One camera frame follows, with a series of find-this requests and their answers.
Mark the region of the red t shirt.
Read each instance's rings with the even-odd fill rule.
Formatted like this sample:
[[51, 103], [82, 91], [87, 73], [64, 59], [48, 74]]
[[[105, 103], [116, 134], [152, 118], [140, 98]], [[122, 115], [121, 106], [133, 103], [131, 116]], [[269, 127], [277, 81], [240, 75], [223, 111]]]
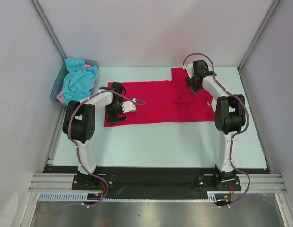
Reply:
[[125, 121], [115, 126], [162, 122], [213, 121], [213, 97], [206, 90], [194, 94], [185, 82], [188, 77], [182, 68], [171, 69], [171, 80], [150, 82], [124, 82], [127, 98], [141, 99], [144, 106], [125, 113]]

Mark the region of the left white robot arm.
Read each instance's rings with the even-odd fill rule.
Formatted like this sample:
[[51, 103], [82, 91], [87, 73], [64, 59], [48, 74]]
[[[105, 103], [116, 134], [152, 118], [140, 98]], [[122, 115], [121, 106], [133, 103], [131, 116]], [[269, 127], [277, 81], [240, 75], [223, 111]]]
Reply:
[[113, 82], [111, 86], [101, 87], [97, 93], [81, 101], [68, 102], [62, 130], [75, 146], [78, 172], [85, 174], [82, 182], [89, 189], [99, 185], [99, 177], [93, 174], [97, 164], [92, 152], [87, 149], [87, 141], [95, 132], [96, 111], [104, 107], [109, 124], [127, 120], [126, 116], [121, 115], [136, 111], [136, 99], [125, 99], [122, 95], [125, 92], [121, 83]]

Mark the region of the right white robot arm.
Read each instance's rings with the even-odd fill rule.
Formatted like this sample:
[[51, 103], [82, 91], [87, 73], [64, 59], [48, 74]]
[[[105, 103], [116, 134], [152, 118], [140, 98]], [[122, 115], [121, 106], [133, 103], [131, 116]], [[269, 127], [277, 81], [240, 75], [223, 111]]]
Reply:
[[182, 68], [188, 74], [185, 82], [194, 94], [203, 89], [216, 101], [214, 123], [220, 133], [220, 148], [213, 184], [217, 189], [224, 190], [230, 185], [230, 180], [235, 178], [232, 156], [235, 137], [246, 123], [245, 97], [242, 94], [231, 94], [216, 79], [216, 74], [209, 70], [204, 60], [182, 65]]

